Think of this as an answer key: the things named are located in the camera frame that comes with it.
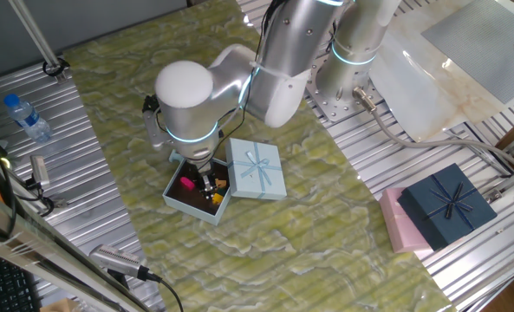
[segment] black cable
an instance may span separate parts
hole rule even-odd
[[[176,297],[176,301],[178,302],[178,305],[179,305],[179,311],[181,312],[184,312],[184,307],[181,305],[181,300],[179,299],[179,296],[178,294],[176,294],[176,292],[173,290],[172,286],[168,285],[168,283],[164,282],[164,280],[162,279],[162,277],[160,276],[157,276],[156,274],[153,274],[156,278],[156,282],[158,283],[161,283],[163,284],[164,286],[166,286],[166,288],[168,288],[168,290],[170,290],[170,292],[172,293],[172,295],[174,297]]]
[[[10,239],[12,235],[12,231],[14,231],[14,227],[16,226],[16,199],[14,198],[14,189],[12,188],[12,182],[10,180],[10,176],[8,174],[8,169],[6,165],[1,160],[2,156],[0,155],[0,168],[3,171],[4,179],[6,181],[6,196],[4,196],[4,203],[12,210],[12,214],[10,216],[10,224],[8,225],[8,230],[6,231],[6,236],[0,235],[0,238],[6,240]]]
[[[156,116],[154,116],[155,119],[156,119],[156,124],[157,126],[159,126],[160,130],[164,131],[165,133],[168,132],[168,130],[164,129],[161,125],[160,125],[160,121],[159,121],[159,113],[156,113]]]
[[[335,32],[337,31],[337,25],[335,24],[335,21],[332,22],[332,31],[333,32],[329,32],[330,38],[328,47],[326,48],[326,53],[329,53],[329,51],[332,49],[332,44],[334,44]]]
[[[235,111],[236,111],[236,109],[237,109],[237,108],[232,108],[232,109],[230,109],[230,110],[228,111],[228,113],[226,113],[226,114],[222,115],[222,117],[220,117],[220,119],[218,120],[218,122],[220,122],[220,121],[221,121],[225,116],[227,116],[227,115],[229,115],[229,114],[231,114],[231,113],[235,112]]]
[[[36,198],[26,198],[24,196],[16,195],[17,198],[25,201],[35,202],[35,201],[41,201],[48,209],[45,213],[40,214],[42,218],[47,217],[52,211],[55,209],[55,202],[52,201],[50,198],[44,197],[43,190],[41,189],[38,193],[39,195]]]
[[[260,52],[260,47],[261,47],[261,44],[263,42],[263,37],[264,37],[264,33],[266,32],[266,29],[268,27],[268,23],[270,22],[270,20],[266,21],[268,16],[272,16],[274,14],[274,11],[276,10],[277,7],[279,7],[280,4],[282,4],[283,2],[285,2],[285,0],[273,0],[272,3],[270,4],[270,6],[268,7],[268,9],[266,10],[266,13],[264,13],[264,20],[263,20],[263,23],[261,23],[260,25],[260,37],[258,39],[258,45],[257,45],[257,52],[255,54],[255,62],[257,62],[258,60],[258,53]],[[243,117],[241,118],[241,122],[239,123],[239,125],[237,125],[237,127],[235,127],[233,130],[231,130],[228,134],[226,134],[224,136],[223,139],[221,139],[219,141],[219,143],[216,145],[216,147],[214,147],[214,151],[212,151],[212,155],[211,157],[202,165],[202,166],[198,166],[197,168],[200,169],[204,166],[206,166],[206,164],[208,164],[209,162],[211,162],[211,160],[214,158],[214,155],[216,154],[216,151],[218,150],[218,148],[222,145],[222,143],[224,143],[224,141],[226,141],[226,139],[228,139],[230,137],[230,135],[232,135],[234,132],[236,132],[236,130],[238,130],[245,122],[245,112],[247,111],[247,106],[249,105],[249,97],[250,97],[250,87],[252,86],[253,84],[253,76],[255,74],[255,69],[251,70],[250,72],[250,78],[249,78],[249,86],[247,87],[247,97],[245,98],[245,105],[243,106]],[[227,114],[229,114],[230,112],[226,113],[224,116],[220,117],[220,119],[224,118]]]

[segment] metal frame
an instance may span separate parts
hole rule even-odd
[[[8,229],[10,214],[10,208],[0,202],[1,232]],[[16,216],[10,239],[0,241],[0,257],[102,311],[151,311],[29,207],[23,209],[23,217]]]

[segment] blue ribbon bow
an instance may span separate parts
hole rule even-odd
[[[258,155],[257,143],[256,142],[254,142],[254,143],[255,143],[255,156],[253,156],[253,154],[250,151],[245,152],[245,155],[247,155],[247,158],[250,160],[250,162],[233,160],[228,165],[228,167],[231,167],[233,165],[250,166],[249,169],[247,169],[245,172],[241,173],[241,178],[245,178],[251,172],[258,170],[258,177],[260,179],[260,187],[261,187],[262,193],[257,198],[262,198],[264,196],[264,194],[266,193],[266,187],[264,185],[264,180],[266,179],[266,182],[268,182],[268,185],[272,185],[272,182],[270,181],[270,177],[268,176],[268,173],[266,173],[266,171],[264,169],[282,171],[282,168],[279,166],[268,166],[268,164],[270,163],[269,159],[260,160],[259,155]]]
[[[462,202],[465,198],[468,198],[471,196],[474,192],[477,190],[475,188],[472,188],[470,191],[465,192],[463,195],[461,195],[461,192],[463,191],[463,182],[459,184],[459,188],[457,188],[457,191],[455,192],[455,195],[451,196],[449,192],[445,189],[445,187],[439,182],[439,180],[432,176],[433,182],[436,184],[436,186],[441,190],[442,194],[436,192],[435,190],[430,189],[430,192],[439,200],[441,200],[444,204],[428,213],[426,216],[426,220],[429,218],[432,218],[436,216],[437,214],[441,213],[443,210],[446,211],[446,218],[450,219],[452,215],[453,208],[455,208],[455,211],[458,213],[458,215],[465,221],[465,223],[474,230],[475,227],[472,225],[471,221],[466,217],[463,211],[472,211],[472,207]]]

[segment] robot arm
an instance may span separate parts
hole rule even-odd
[[[353,73],[350,73],[351,79],[332,81],[330,78],[345,77],[349,71],[354,71],[351,63],[359,63],[363,57],[370,61],[374,58],[399,1],[349,1],[338,33],[358,38],[358,49],[363,51],[347,46],[351,41],[335,34],[334,46],[342,50],[341,57],[345,59],[334,56],[338,60],[332,62],[339,63],[341,71],[323,68],[330,73],[317,77],[324,81],[325,90],[336,90],[334,97],[340,88],[353,90],[368,83],[369,66],[363,68],[364,75],[360,75],[359,80],[353,79]],[[234,44],[209,68],[187,61],[163,68],[155,91],[166,132],[156,126],[155,113],[144,112],[153,146],[157,149],[162,144],[174,146],[196,166],[200,175],[199,190],[207,198],[212,196],[216,186],[210,159],[219,142],[218,120],[232,109],[246,105],[248,113],[269,127],[285,124],[299,107],[319,44],[342,5],[343,0],[273,0],[271,7],[275,9],[270,13],[270,26],[261,38],[258,57],[245,46]]]

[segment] metal pole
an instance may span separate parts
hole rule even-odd
[[[33,42],[39,49],[39,52],[41,52],[45,62],[48,64],[47,72],[54,73],[57,69],[60,68],[61,64],[58,61],[55,53],[50,48],[49,43],[42,35],[41,30],[37,26],[37,23],[35,23],[35,19],[33,19],[33,16],[29,12],[28,7],[25,5],[23,0],[9,0],[9,2],[12,6],[12,9],[14,9],[17,16],[20,18],[20,21],[22,21],[23,27],[25,27],[25,29],[28,31],[31,39],[33,39]],[[59,75],[57,75],[56,79],[59,83],[65,82],[67,80],[64,72],[61,72]]]

